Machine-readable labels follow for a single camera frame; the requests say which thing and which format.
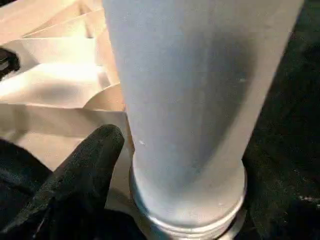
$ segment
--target cylindrical filter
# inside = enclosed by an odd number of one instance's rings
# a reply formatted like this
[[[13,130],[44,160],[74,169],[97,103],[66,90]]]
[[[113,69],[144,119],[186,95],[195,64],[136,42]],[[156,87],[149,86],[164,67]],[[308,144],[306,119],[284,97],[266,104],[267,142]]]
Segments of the cylindrical filter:
[[[217,237],[301,0],[104,0],[135,145],[132,194],[169,236]]]

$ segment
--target metal cylinder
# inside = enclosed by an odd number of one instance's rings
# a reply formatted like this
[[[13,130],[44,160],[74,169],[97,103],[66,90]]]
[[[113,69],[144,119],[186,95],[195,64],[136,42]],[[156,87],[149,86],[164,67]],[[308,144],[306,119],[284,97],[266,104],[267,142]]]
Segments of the metal cylinder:
[[[103,1],[135,145],[132,194],[161,232],[217,237],[234,219],[241,158],[301,2]]]

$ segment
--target black glove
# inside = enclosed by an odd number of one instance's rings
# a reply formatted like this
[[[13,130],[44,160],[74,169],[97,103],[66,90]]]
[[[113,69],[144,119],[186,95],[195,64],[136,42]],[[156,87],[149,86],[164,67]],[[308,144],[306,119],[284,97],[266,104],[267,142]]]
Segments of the black glove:
[[[88,136],[2,231],[5,239],[145,239],[133,218],[105,210],[114,166],[124,144],[118,127]]]

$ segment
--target silver metal base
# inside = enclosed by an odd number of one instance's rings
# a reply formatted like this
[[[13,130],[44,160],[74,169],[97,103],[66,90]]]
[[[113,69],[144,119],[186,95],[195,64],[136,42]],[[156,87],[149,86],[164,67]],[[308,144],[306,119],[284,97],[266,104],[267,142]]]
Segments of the silver metal base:
[[[148,239],[197,239],[197,240],[231,240],[240,231],[246,217],[246,211],[241,209],[247,191],[247,178],[245,178],[245,188],[243,195],[237,204],[223,218],[209,225],[201,227],[179,227],[167,224],[152,216],[141,203],[137,192],[136,181],[132,169],[130,170],[130,190],[131,197],[142,214],[140,223],[141,230],[147,235]]]

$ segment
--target black fabric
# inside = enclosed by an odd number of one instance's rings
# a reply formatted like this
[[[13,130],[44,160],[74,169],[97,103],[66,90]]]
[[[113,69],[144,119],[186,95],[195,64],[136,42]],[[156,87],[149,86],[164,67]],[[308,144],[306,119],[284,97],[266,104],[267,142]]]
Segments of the black fabric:
[[[25,149],[0,139],[0,229],[18,214],[51,173]]]

